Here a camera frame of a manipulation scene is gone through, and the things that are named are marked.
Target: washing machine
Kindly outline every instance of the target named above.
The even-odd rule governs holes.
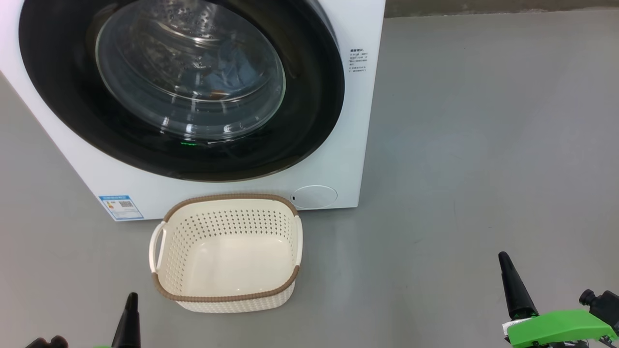
[[[0,69],[114,220],[356,207],[384,0],[0,0]]]

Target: wall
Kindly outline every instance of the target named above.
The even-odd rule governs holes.
[[[619,0],[387,0],[385,17],[571,11],[619,7]]]

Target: washing machine door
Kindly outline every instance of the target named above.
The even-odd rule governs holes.
[[[244,180],[331,133],[344,71],[302,0],[25,0],[19,41],[43,100],[91,145],[173,178]]]

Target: floor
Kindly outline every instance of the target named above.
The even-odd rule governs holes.
[[[191,313],[153,287],[156,222],[114,223],[0,79],[0,333],[142,345],[508,347],[497,254],[540,312],[619,292],[619,12],[385,21],[356,209],[304,212],[271,311]]]

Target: empty basket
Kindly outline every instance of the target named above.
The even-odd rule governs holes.
[[[302,250],[292,203],[268,194],[221,195],[172,208],[150,239],[149,263],[164,297],[191,311],[238,313],[283,305]]]

